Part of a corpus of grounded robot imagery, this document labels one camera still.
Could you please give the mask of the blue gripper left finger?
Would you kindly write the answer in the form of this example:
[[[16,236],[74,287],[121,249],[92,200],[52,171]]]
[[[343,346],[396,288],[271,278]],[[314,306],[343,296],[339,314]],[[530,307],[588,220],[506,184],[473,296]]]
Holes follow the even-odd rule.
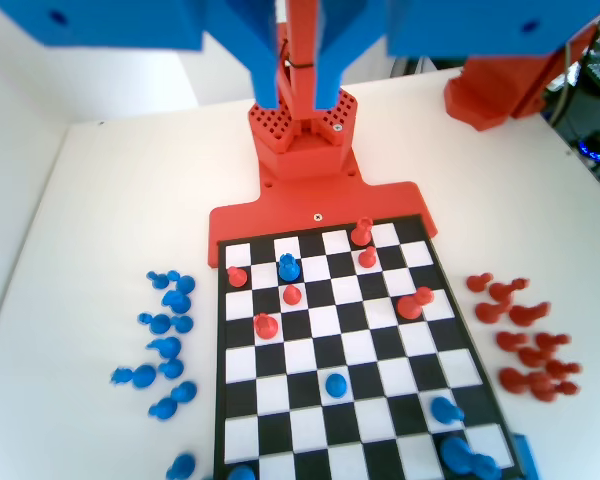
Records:
[[[50,47],[200,51],[207,32],[250,71],[256,102],[278,106],[273,1],[2,0],[0,10]]]

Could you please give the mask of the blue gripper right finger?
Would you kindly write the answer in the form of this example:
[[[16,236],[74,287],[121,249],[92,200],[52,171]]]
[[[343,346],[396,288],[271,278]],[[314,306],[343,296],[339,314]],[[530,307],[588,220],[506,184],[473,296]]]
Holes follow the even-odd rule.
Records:
[[[600,15],[600,1],[322,1],[315,106],[335,106],[344,70],[379,38],[394,57],[554,51]]]

